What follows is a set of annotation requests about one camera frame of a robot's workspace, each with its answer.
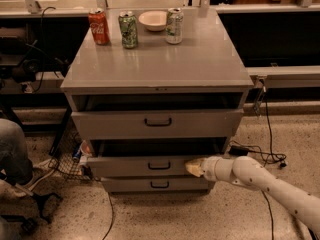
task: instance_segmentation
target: silver soda can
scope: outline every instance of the silver soda can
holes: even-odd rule
[[[183,12],[180,8],[170,8],[167,12],[166,41],[178,44],[182,41]]]
[[[119,15],[119,26],[124,48],[138,46],[137,19],[132,11],[124,11]]]

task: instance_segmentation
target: power adapter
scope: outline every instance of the power adapter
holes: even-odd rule
[[[246,156],[249,152],[248,148],[232,145],[229,154],[234,156]]]

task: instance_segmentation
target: concrete floor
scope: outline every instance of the concrete floor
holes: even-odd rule
[[[320,106],[314,103],[270,104],[273,151],[287,155],[288,166],[267,169],[279,178],[320,197]],[[266,116],[253,115],[250,109],[242,119],[234,140],[243,145],[258,145],[269,151]],[[35,163],[50,158],[53,136],[27,137],[29,155]],[[257,160],[259,155],[250,154]],[[39,224],[31,236],[21,223],[11,223],[23,239],[98,240],[103,239],[271,239],[268,205],[260,191],[250,191],[218,182],[209,194],[139,193],[109,194],[96,181],[66,179],[56,172],[35,189],[38,194],[56,192],[62,201],[49,199],[47,224],[38,216],[34,200],[16,198],[0,185],[0,214],[19,214]],[[285,208],[268,197],[274,220],[275,239],[311,239],[307,228]]]

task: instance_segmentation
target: soda can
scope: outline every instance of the soda can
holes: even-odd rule
[[[166,41],[179,44],[182,41],[183,12],[180,8],[170,8],[167,12]]]
[[[107,17],[102,9],[95,9],[89,12],[89,24],[96,44],[107,44],[110,42]]]
[[[132,11],[124,11],[119,15],[119,26],[124,48],[135,48],[138,46],[137,19]]]
[[[82,155],[82,152],[81,152],[80,144],[78,144],[78,145],[74,148],[73,153],[72,153],[72,160],[73,160],[73,162],[79,163],[80,158],[81,158],[81,155]]]

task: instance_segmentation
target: chair wheel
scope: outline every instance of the chair wheel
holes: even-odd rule
[[[38,224],[34,219],[29,218],[22,223],[21,228],[28,234],[32,234],[37,228]]]

